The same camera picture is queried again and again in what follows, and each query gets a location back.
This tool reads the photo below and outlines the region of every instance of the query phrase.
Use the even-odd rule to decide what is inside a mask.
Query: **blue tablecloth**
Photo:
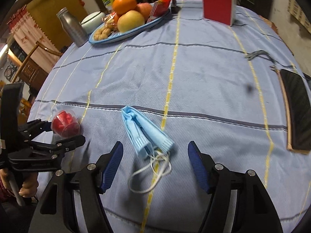
[[[203,18],[201,0],[178,4],[178,15],[168,15],[135,37],[70,46],[43,84],[29,120],[52,120],[62,109],[72,109],[80,118],[87,142],[67,153],[62,162],[66,172],[79,171],[116,141],[123,143],[115,180],[102,195],[115,232],[140,231],[148,198],[127,186],[130,175],[148,163],[136,156],[122,123],[120,109],[130,105],[159,127],[165,124],[175,142],[173,170],[154,190],[145,233],[197,232],[200,227],[210,196],[196,183],[187,155],[191,140],[232,171],[254,169],[288,233],[311,202],[311,156],[286,149],[285,107],[272,63],[260,57],[248,62],[244,56],[266,50],[279,69],[302,72],[280,37],[254,12],[237,7],[236,21],[228,27]],[[54,140],[52,132],[37,138]],[[138,176],[134,187],[149,187],[151,173]],[[39,174],[38,196],[49,177]],[[79,201],[77,216],[86,232]]]

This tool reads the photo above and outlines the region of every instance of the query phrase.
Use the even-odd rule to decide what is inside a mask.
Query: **silver bottle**
[[[71,15],[66,7],[61,9],[56,15],[61,21],[64,31],[71,40],[74,41],[78,47],[83,46],[89,37],[78,19]]]

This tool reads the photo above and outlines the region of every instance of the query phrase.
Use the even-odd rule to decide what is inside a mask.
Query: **yellow apple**
[[[145,24],[145,19],[138,11],[130,10],[118,20],[118,30],[121,33],[130,31]]]

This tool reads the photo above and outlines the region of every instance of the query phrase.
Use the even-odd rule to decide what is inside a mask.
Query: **white elastic string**
[[[160,181],[161,177],[163,177],[163,176],[169,174],[169,173],[172,171],[172,164],[171,164],[171,162],[169,161],[169,154],[163,154],[163,153],[161,153],[161,152],[159,152],[159,151],[156,151],[156,153],[157,153],[158,155],[156,155],[155,157],[149,156],[149,157],[150,157],[150,164],[147,164],[147,165],[144,166],[143,168],[141,168],[141,169],[139,169],[138,171],[134,172],[134,173],[130,176],[130,178],[128,179],[128,188],[129,188],[132,192],[137,193],[137,194],[146,194],[146,193],[150,192],[150,191],[151,191],[152,189],[154,189],[155,186],[158,184],[158,182]],[[154,170],[154,167],[153,167],[153,164],[154,164],[156,161],[165,161],[165,162],[161,165],[161,168],[159,169],[158,172],[156,172],[156,171]],[[137,175],[137,174],[139,174],[139,173],[141,173],[141,172],[147,170],[149,167],[151,167],[153,173],[156,175],[155,181],[154,181],[153,184],[152,184],[148,189],[146,189],[146,190],[134,190],[134,189],[131,187],[131,180],[132,180],[132,178],[133,178],[135,175]]]

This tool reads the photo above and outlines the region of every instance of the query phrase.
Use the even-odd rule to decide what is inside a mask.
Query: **floral curtain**
[[[29,14],[26,6],[18,10],[7,24],[15,41],[27,54],[35,47],[37,41],[41,42],[48,49],[58,51]],[[38,48],[32,54],[31,59],[49,73],[59,60],[59,57]]]

